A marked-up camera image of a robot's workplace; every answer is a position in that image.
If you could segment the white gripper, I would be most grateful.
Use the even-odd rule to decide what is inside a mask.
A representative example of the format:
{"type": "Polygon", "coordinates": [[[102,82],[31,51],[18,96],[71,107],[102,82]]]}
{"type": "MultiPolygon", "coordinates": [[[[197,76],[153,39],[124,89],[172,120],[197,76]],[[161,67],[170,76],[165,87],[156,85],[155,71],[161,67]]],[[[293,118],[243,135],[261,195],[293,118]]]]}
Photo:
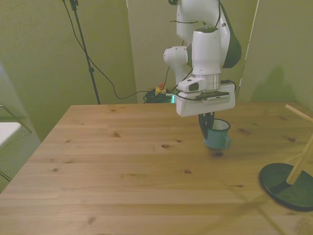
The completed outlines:
{"type": "Polygon", "coordinates": [[[176,95],[176,111],[181,117],[198,115],[199,126],[204,138],[207,130],[211,129],[215,120],[215,113],[235,107],[235,85],[230,83],[220,86],[218,90],[223,95],[214,94],[213,97],[193,101],[200,93],[187,94],[180,92],[176,95]]]}

